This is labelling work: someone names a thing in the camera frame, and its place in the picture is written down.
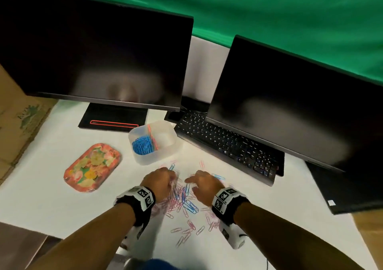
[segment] black keyboard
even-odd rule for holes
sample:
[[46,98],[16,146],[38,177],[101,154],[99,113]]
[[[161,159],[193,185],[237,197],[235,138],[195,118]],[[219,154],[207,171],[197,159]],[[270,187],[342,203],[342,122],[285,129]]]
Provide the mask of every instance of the black keyboard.
[[283,176],[283,152],[208,123],[205,117],[187,111],[174,130],[180,138],[269,186],[276,174]]

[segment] wristband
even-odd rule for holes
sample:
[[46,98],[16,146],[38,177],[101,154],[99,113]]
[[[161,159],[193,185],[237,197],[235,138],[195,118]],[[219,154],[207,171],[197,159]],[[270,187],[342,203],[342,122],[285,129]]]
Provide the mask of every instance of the wristband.
[[221,221],[230,226],[234,223],[237,208],[244,202],[249,202],[246,195],[231,187],[226,187],[214,196],[211,209]]
[[116,197],[114,205],[118,203],[126,203],[130,205],[136,216],[135,227],[149,223],[152,207],[156,203],[154,192],[144,186],[135,186]]

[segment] table surface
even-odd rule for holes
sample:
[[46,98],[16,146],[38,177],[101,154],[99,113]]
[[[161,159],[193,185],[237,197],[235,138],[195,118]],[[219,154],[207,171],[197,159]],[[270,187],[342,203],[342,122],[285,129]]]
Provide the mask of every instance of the table surface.
[[[200,168],[202,160],[206,171],[224,176],[227,183],[245,193],[253,204],[317,235],[366,270],[377,269],[352,216],[331,214],[301,159],[286,154],[285,176],[277,176],[272,187],[183,140],[176,155],[140,166],[132,155],[128,133],[78,127],[87,106],[88,103],[61,100],[53,108],[13,173],[0,186],[0,222],[65,238],[109,209],[116,195],[139,184],[143,176],[162,164],[177,160],[176,168],[182,168],[180,177],[185,178]],[[149,110],[146,123],[163,119],[165,114],[165,111]],[[122,161],[98,190],[79,193],[63,181],[64,171],[91,145],[100,142],[119,150]],[[206,234],[200,235],[204,237],[199,240],[194,237],[183,249],[175,250],[179,237],[164,228],[176,227],[178,221],[178,218],[165,218],[160,222],[152,247],[153,257],[183,268],[190,268],[192,263],[196,269],[230,265],[266,269],[266,260],[255,245],[248,242],[234,251],[223,242],[218,230],[214,233],[206,230]]]

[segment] monitor stand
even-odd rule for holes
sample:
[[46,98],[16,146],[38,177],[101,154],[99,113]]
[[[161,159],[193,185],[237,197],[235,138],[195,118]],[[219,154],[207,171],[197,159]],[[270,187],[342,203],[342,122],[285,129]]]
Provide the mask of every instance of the monitor stand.
[[90,103],[79,127],[107,131],[129,132],[145,124],[147,109]]

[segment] person's right hand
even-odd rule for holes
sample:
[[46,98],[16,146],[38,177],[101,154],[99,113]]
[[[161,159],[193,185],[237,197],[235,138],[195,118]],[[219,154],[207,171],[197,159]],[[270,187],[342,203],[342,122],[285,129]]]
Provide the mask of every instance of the person's right hand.
[[225,188],[218,178],[201,170],[198,170],[194,176],[186,178],[185,182],[197,184],[198,187],[194,186],[192,188],[194,195],[206,206],[212,206],[214,195],[222,188]]

